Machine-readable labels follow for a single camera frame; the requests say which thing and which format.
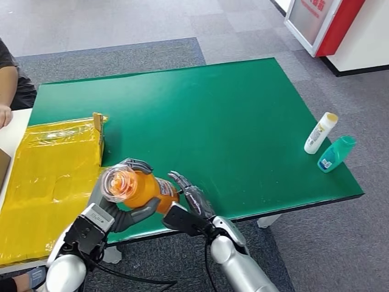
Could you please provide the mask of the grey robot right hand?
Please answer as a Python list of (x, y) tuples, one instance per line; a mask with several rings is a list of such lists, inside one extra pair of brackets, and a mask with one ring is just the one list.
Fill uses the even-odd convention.
[(191, 184), (186, 177), (176, 171), (170, 171), (168, 176), (180, 187), (192, 213), (207, 220), (216, 216), (213, 208), (206, 200), (201, 189)]

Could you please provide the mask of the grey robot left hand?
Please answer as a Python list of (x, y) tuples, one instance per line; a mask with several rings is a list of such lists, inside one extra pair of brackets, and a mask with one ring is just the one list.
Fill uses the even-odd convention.
[(119, 233), (155, 213), (161, 199), (153, 169), (139, 159), (126, 158), (101, 172), (90, 198), (114, 218)]

